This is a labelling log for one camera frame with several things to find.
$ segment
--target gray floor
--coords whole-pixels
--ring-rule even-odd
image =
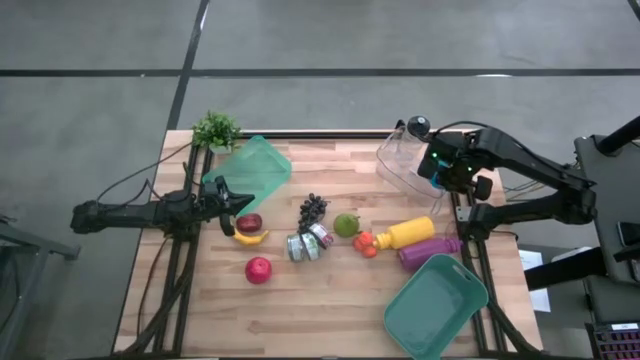
[[[198,0],[0,0],[0,70],[180,69]],[[625,68],[640,64],[625,0],[212,0],[194,68]],[[158,159],[178,84],[166,78],[0,77],[0,212],[83,246],[51,261],[16,359],[106,355],[138,231],[74,235],[72,207]],[[192,78],[178,128],[208,109],[252,129],[389,128],[476,120],[573,160],[572,140],[640,112],[640,77]],[[502,172],[507,185],[522,178]],[[119,201],[142,185],[127,182]],[[516,227],[521,242],[597,243],[591,226]],[[545,347],[588,354],[584,333],[541,323]]]

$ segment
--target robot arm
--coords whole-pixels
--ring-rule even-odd
[[[486,200],[491,194],[491,179],[477,175],[481,169],[503,167],[536,180],[556,193],[519,204],[494,207],[477,204],[457,209],[472,240],[487,239],[500,224],[555,219],[565,224],[586,224],[596,215],[594,182],[580,176],[578,170],[560,165],[533,153],[518,140],[496,128],[460,133],[434,132],[426,141],[427,151],[418,175],[447,191],[473,193]]]
[[[224,234],[233,236],[235,231],[230,217],[238,214],[254,198],[253,195],[232,193],[224,178],[218,176],[213,183],[204,184],[204,192],[199,199],[186,190],[178,190],[143,205],[87,201],[73,209],[71,228],[78,234],[98,232],[108,227],[157,228],[175,235],[191,231],[191,225],[195,223],[220,217]]]

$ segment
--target apple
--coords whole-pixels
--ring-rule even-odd
[[[252,284],[262,284],[271,277],[271,262],[263,257],[254,257],[247,262],[244,275]]]
[[[256,232],[262,227],[262,218],[258,214],[247,214],[236,219],[236,228],[242,232]]]

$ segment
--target yellow bottle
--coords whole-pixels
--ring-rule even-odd
[[[386,233],[376,235],[373,246],[378,249],[400,249],[429,239],[435,234],[433,222],[426,216],[389,226]]]

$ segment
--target green plant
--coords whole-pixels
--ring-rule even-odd
[[[240,137],[240,127],[227,114],[207,111],[207,115],[193,125],[193,143],[198,146],[234,149]]]

